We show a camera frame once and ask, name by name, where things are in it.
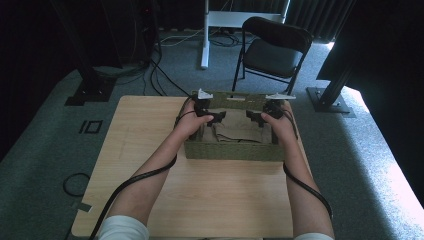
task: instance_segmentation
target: person's right arm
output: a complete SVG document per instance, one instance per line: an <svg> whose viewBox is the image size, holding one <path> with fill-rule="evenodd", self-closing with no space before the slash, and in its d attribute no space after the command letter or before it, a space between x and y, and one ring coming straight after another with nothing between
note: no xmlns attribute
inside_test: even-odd
<svg viewBox="0 0 424 240"><path fill-rule="evenodd" d="M262 118L272 126L279 144L284 148L287 169L294 177L319 192L288 118L274 119L265 113L262 113ZM321 201L289 177L286 178L286 181L292 211L294 237L305 233L322 233L334 239L330 216Z"/></svg>

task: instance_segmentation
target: person's left hand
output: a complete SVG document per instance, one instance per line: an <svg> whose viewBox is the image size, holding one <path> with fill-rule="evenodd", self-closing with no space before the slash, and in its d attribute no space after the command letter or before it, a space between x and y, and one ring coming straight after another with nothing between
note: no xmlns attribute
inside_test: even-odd
<svg viewBox="0 0 424 240"><path fill-rule="evenodd" d="M181 134L184 138L188 138L190 135L195 133L202 124L207 123L213 119L211 115L205 115L202 117L197 117L196 112L194 112L194 101L190 100L181 114L181 118L175 131Z"/></svg>

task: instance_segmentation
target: white sleeve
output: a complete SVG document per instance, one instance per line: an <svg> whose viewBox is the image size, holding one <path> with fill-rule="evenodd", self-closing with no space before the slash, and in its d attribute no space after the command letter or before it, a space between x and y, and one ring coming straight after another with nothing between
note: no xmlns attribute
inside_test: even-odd
<svg viewBox="0 0 424 240"><path fill-rule="evenodd" d="M333 238L322 233L305 233L295 237L294 240L333 240Z"/></svg>
<svg viewBox="0 0 424 240"><path fill-rule="evenodd" d="M106 218L99 240L148 240L149 230L143 223L128 216Z"/></svg>

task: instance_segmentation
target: chair backrest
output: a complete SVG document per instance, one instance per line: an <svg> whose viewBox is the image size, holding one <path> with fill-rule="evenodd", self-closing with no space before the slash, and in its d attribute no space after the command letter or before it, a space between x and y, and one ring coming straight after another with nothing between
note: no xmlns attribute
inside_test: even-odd
<svg viewBox="0 0 424 240"><path fill-rule="evenodd" d="M260 37L269 44L295 49L306 54L311 47L313 36L305 29L262 17L250 17L242 30Z"/></svg>

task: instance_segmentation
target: wooden tabletop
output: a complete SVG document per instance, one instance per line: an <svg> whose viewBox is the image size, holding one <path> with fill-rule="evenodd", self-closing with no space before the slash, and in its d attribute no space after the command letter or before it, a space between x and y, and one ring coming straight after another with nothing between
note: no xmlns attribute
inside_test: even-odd
<svg viewBox="0 0 424 240"><path fill-rule="evenodd" d="M121 98L82 200L91 210L78 211L73 235L91 234L111 193L172 130L185 99ZM186 159L181 147L147 227L153 237L292 237L283 164Z"/></svg>

